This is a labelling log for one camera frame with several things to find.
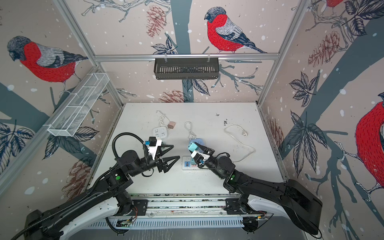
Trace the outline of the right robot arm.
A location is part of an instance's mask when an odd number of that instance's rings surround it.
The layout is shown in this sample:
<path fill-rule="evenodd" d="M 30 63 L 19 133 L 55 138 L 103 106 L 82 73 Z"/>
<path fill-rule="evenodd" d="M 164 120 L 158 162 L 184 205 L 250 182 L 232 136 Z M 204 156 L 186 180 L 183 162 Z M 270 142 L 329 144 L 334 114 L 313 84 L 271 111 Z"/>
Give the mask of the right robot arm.
<path fill-rule="evenodd" d="M 295 180 L 274 183 L 250 177 L 238 170 L 228 153 L 214 156 L 214 150 L 195 142 L 188 147 L 191 157 L 200 169 L 208 169 L 224 181 L 223 187 L 238 199 L 226 199 L 229 215 L 262 213 L 249 203 L 249 196 L 260 197 L 281 206 L 288 218 L 301 230 L 312 236 L 319 229 L 323 203 Z"/>

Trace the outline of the dark teal plug adapter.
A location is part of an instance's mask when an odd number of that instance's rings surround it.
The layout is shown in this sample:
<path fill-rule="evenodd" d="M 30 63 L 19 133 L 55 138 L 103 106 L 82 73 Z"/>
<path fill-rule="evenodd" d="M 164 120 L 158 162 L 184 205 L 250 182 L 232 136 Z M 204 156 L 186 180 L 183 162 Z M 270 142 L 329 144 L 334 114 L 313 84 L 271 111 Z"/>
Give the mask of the dark teal plug adapter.
<path fill-rule="evenodd" d="M 196 151 L 199 148 L 199 146 L 195 142 L 190 142 L 188 146 L 188 150 L 192 153 Z"/>

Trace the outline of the white square power socket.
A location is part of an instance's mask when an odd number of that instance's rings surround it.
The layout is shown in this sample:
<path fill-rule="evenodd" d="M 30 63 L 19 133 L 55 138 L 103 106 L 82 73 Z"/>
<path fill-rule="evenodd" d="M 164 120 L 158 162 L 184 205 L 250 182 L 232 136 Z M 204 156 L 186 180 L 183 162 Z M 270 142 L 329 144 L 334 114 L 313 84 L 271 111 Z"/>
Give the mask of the white square power socket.
<path fill-rule="evenodd" d="M 153 128 L 152 135 L 160 139 L 165 139 L 168 137 L 168 129 L 165 126 Z"/>

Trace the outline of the pink plug adapter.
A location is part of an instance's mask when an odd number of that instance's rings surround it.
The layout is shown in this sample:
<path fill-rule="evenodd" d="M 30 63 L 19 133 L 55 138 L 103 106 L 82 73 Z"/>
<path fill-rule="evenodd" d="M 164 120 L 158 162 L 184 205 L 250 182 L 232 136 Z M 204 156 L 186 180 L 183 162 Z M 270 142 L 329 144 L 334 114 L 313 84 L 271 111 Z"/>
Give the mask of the pink plug adapter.
<path fill-rule="evenodd" d="M 169 129 L 174 129 L 175 125 L 176 125 L 176 123 L 171 121 L 171 122 L 168 123 L 168 128 Z"/>

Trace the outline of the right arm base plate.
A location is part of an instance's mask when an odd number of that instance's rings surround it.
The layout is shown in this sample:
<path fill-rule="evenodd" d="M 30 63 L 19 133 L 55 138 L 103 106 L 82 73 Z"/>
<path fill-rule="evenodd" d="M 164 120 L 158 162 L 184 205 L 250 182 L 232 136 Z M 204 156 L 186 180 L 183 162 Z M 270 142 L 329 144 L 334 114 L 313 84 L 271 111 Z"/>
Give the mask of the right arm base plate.
<path fill-rule="evenodd" d="M 228 198 L 225 199 L 226 206 L 224 210 L 228 215 L 266 215 L 265 211 L 256 211 L 248 204 L 248 199 L 241 198 Z"/>

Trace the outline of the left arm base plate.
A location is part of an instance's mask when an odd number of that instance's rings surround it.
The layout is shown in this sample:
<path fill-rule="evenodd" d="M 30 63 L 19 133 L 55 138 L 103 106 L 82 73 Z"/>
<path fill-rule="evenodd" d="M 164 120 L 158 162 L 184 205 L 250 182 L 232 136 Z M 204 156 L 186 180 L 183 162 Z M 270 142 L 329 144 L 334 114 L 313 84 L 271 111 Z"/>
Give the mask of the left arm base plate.
<path fill-rule="evenodd" d="M 148 200 L 129 200 L 119 208 L 117 216 L 145 216 L 148 203 Z"/>

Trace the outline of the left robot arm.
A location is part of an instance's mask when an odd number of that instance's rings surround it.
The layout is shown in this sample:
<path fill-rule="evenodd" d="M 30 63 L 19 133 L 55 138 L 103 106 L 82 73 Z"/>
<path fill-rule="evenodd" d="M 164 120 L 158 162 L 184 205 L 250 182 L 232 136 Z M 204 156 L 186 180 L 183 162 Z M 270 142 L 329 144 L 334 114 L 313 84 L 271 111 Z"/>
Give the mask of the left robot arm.
<path fill-rule="evenodd" d="M 140 142 L 144 151 L 143 158 L 134 150 L 126 151 L 121 156 L 117 153 L 116 142 L 124 136 Z M 164 156 L 173 148 L 173 145 L 163 144 L 160 138 L 149 137 L 148 141 L 144 141 L 133 133 L 118 134 L 112 141 L 115 165 L 101 174 L 90 189 L 72 200 L 45 212 L 35 210 L 28 214 L 24 229 L 13 239 L 58 240 L 65 235 L 64 228 L 81 215 L 91 217 L 92 209 L 101 211 L 106 219 L 114 215 L 133 215 L 132 220 L 136 220 L 140 207 L 135 205 L 127 192 L 127 188 L 133 184 L 132 178 L 154 169 L 167 173 L 181 158 Z"/>

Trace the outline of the long white power strip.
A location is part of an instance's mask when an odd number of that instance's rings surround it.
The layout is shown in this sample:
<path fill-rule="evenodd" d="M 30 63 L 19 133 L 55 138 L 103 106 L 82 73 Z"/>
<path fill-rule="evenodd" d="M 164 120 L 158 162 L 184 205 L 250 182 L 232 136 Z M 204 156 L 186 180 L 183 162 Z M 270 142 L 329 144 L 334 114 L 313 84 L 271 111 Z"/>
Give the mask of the long white power strip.
<path fill-rule="evenodd" d="M 202 170 L 194 161 L 187 161 L 187 160 L 183 160 L 182 169 L 184 171 Z"/>

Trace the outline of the blue square power socket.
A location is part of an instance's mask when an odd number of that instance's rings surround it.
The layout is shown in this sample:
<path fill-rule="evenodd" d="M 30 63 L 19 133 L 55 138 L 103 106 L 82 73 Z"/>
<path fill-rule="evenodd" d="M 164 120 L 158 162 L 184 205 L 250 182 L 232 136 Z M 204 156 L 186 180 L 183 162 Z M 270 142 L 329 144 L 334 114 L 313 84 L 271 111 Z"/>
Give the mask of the blue square power socket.
<path fill-rule="evenodd" d="M 204 146 L 205 142 L 201 138 L 191 139 L 190 142 L 189 142 L 189 147 L 192 146 L 193 144 L 195 144 L 197 146 Z"/>

